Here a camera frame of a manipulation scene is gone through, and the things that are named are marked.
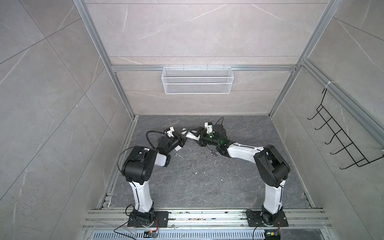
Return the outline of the white remote control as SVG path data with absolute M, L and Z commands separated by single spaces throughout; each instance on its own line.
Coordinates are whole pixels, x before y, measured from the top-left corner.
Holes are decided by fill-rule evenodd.
M 194 133 L 191 133 L 190 131 L 185 131 L 182 134 L 183 134 L 183 137 L 192 139 L 195 141 L 198 141 L 200 139 L 200 136 L 195 136 Z

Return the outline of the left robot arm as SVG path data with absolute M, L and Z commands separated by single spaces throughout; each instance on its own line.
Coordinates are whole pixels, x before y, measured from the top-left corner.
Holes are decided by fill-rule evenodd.
M 154 202 L 150 196 L 149 179 L 154 166 L 167 167 L 171 160 L 170 152 L 180 150 L 187 140 L 188 130 L 177 132 L 173 128 L 163 132 L 158 145 L 149 148 L 134 146 L 126 158 L 121 173 L 133 190 L 135 206 L 130 218 L 150 225 L 155 220 Z

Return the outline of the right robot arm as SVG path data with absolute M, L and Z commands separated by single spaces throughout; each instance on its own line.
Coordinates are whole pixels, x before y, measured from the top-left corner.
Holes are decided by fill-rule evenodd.
M 252 147 L 231 141 L 227 138 L 222 124 L 206 123 L 205 127 L 188 131 L 186 137 L 193 139 L 201 147 L 208 145 L 216 147 L 217 152 L 225 157 L 256 164 L 260 177 L 266 185 L 261 211 L 262 221 L 268 226 L 278 223 L 278 217 L 283 214 L 283 189 L 291 168 L 275 146 Z

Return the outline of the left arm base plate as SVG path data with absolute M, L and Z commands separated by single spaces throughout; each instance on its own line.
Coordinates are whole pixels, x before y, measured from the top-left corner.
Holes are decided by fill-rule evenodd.
M 130 213 L 128 227 L 156 227 L 166 228 L 169 221 L 169 212 L 167 211 L 151 211 L 148 213 L 141 213 L 132 211 Z

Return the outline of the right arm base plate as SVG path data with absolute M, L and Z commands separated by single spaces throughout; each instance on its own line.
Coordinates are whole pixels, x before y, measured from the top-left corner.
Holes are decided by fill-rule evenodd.
M 289 223 L 287 217 L 280 209 L 276 214 L 271 215 L 268 211 L 252 211 L 246 210 L 246 219 L 249 227 L 257 226 L 272 226 L 272 227 L 288 227 Z

